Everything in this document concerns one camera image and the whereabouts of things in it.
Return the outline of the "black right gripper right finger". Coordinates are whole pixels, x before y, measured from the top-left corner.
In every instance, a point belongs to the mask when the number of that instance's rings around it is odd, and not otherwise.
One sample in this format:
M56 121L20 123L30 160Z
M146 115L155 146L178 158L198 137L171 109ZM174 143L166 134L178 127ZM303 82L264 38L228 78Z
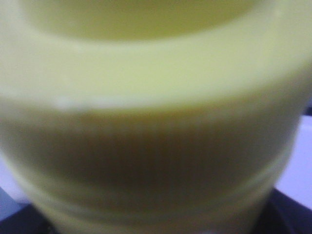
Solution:
M312 234L312 211L274 189L252 234Z

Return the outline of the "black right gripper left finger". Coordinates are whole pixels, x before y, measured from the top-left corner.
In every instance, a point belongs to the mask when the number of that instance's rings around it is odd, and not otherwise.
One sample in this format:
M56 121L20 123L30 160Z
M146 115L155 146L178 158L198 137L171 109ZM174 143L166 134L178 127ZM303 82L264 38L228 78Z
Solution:
M0 222L1 234L55 234L56 230L32 205Z

